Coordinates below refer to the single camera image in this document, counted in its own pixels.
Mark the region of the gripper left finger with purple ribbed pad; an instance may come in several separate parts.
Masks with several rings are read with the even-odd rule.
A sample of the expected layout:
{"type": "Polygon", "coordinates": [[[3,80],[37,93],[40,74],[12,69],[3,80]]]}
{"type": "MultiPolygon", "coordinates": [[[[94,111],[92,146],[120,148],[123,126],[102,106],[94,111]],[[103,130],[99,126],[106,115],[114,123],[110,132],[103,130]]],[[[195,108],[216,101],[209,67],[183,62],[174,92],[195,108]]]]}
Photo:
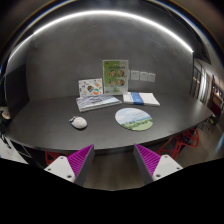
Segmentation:
{"type": "Polygon", "coordinates": [[[59,156],[45,171],[82,186],[94,155],[94,145],[89,145],[69,156],[59,156]]]}

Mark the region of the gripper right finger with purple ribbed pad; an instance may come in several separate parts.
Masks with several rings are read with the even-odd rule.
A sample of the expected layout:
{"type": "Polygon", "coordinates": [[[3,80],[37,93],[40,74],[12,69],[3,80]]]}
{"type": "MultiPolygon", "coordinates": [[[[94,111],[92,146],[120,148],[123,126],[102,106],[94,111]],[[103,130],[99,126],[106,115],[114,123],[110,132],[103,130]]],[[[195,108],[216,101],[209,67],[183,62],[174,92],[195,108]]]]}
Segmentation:
{"type": "Polygon", "coordinates": [[[182,167],[169,155],[158,155],[150,149],[135,144],[133,152],[145,185],[164,178],[182,167]]]}

